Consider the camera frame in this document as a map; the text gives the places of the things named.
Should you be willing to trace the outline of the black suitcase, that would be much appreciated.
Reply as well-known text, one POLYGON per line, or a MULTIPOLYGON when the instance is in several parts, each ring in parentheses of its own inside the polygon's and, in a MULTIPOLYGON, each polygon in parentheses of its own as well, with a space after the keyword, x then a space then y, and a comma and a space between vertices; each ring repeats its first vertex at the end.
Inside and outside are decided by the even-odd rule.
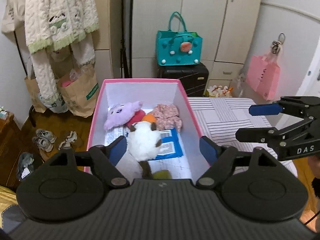
POLYGON ((158 66, 160 79, 180 80, 188 97, 202 97, 208 81, 209 71, 202 63, 182 66, 158 66))

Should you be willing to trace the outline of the pink cardboard box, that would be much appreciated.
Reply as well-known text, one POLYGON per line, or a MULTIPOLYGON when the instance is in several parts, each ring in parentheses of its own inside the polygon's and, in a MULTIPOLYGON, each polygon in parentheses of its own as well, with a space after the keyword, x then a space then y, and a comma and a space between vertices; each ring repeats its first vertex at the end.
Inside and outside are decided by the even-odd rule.
POLYGON ((103 81, 88 147, 121 139, 110 162, 129 181, 143 177, 197 181, 209 168, 200 152, 201 131, 177 80, 103 81))

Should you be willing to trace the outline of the white brown plush cat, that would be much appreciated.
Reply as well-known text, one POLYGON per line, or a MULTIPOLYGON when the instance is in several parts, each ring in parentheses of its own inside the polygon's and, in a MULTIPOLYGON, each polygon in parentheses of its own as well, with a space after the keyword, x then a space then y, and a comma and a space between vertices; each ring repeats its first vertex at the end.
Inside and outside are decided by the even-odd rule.
POLYGON ((151 167, 148 163, 157 157, 162 144, 161 133, 155 122, 140 121, 129 127, 127 148, 142 168, 142 178, 152 179, 151 167))

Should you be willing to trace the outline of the pink fluffy pompom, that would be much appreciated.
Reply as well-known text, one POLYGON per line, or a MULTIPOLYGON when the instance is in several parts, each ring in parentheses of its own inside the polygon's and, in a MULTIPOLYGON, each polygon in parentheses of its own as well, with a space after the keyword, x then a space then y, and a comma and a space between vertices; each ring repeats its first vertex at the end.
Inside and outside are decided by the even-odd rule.
POLYGON ((144 118, 144 116, 145 116, 145 112, 144 112, 142 109, 140 109, 140 110, 137 111, 137 112, 134 114, 134 116, 126 123, 126 126, 127 126, 128 128, 130 128, 131 125, 133 125, 133 124, 135 124, 135 123, 137 123, 137 122, 142 121, 142 119, 144 118))

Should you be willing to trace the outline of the green soft ball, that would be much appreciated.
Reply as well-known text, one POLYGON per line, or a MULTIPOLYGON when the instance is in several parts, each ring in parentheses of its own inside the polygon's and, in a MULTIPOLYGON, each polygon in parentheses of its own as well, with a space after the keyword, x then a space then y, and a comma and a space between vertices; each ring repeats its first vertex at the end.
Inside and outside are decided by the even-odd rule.
POLYGON ((160 170, 160 171, 157 171, 155 172, 153 175, 152 175, 153 179, 156 179, 156 180, 168 180, 168 179, 172 179, 172 175, 170 173, 169 170, 160 170))

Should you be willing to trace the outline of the white tissue pack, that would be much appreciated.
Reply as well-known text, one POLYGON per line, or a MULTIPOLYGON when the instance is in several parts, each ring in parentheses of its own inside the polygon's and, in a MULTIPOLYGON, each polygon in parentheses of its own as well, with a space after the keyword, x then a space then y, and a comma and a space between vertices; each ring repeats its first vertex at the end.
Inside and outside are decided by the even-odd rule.
POLYGON ((112 142, 114 142, 118 137, 124 136, 127 137, 129 133, 129 129, 126 126, 119 126, 119 127, 114 127, 110 130, 108 130, 105 133, 105 146, 108 146, 112 142))

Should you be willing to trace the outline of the pink paper shopping bag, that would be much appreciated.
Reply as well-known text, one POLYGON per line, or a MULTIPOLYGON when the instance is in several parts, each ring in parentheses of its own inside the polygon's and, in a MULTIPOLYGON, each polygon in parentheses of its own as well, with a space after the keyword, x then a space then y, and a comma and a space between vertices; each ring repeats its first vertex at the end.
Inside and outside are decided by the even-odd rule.
POLYGON ((265 100, 275 98, 279 78, 278 55, 268 53, 251 58, 246 83, 265 100))

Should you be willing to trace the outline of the purple plush toy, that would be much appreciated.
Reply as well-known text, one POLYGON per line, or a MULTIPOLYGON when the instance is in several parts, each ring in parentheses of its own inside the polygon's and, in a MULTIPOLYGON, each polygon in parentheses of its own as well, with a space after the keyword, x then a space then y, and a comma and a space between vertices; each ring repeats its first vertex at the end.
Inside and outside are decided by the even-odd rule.
POLYGON ((108 131, 114 127, 126 124, 142 108, 142 105, 141 101, 114 105, 107 113, 104 130, 108 131))

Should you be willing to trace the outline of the orange soft ball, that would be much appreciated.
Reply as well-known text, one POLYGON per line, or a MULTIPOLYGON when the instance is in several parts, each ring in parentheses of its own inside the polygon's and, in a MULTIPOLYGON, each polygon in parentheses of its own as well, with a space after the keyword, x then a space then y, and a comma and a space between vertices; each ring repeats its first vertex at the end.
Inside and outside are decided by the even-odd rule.
POLYGON ((157 122, 155 116, 152 113, 148 113, 145 116, 143 116, 142 121, 147 121, 149 123, 157 122))

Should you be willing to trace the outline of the printed paper sheet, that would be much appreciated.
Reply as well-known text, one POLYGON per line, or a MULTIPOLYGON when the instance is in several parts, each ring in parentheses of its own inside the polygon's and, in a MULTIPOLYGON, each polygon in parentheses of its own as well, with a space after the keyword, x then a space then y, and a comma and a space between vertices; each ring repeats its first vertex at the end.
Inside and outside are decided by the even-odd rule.
POLYGON ((191 179, 189 163, 185 157, 148 161, 152 173, 168 170, 172 179, 191 179))

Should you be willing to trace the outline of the blue wet wipes pack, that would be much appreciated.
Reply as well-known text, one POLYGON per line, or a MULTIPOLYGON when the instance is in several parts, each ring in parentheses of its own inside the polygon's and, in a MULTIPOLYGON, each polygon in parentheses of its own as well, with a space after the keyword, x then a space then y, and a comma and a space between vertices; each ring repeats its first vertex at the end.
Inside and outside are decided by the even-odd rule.
POLYGON ((175 128, 160 131, 161 146, 159 153, 152 160, 164 160, 180 158, 183 156, 182 147, 179 141, 179 134, 175 128))

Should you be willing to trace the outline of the pink floral scrunchie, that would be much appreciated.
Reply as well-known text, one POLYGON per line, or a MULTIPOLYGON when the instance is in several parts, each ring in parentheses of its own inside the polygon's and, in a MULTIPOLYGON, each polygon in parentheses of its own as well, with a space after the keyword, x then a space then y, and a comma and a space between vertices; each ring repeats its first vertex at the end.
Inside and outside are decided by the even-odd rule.
POLYGON ((175 105, 158 104, 151 114, 156 118, 156 125, 159 131, 176 129, 178 133, 182 129, 182 120, 178 108, 175 105))

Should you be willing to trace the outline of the white mesh bath puff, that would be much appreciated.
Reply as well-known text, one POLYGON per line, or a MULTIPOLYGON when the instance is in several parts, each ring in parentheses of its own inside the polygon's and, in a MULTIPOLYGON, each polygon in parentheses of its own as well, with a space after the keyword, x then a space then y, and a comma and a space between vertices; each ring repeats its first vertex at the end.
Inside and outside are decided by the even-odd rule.
POLYGON ((143 169, 128 150, 117 163, 116 168, 130 184, 132 184, 135 179, 142 179, 143 169))

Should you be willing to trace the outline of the beige wardrobe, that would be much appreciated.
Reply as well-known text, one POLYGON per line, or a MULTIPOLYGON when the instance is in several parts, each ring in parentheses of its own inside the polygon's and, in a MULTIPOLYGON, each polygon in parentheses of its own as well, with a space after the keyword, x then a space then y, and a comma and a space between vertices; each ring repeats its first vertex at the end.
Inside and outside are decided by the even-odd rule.
POLYGON ((97 80, 156 77, 156 34, 187 29, 202 39, 205 86, 227 86, 243 68, 261 0, 95 0, 100 28, 93 34, 97 80))

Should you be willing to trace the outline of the beige canvas tote bag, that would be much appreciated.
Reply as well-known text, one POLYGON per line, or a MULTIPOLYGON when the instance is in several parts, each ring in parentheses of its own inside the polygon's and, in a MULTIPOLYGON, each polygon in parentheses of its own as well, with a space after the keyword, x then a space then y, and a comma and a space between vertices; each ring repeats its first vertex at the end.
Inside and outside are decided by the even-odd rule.
POLYGON ((24 24, 25 0, 7 0, 1 32, 3 34, 13 33, 24 24))

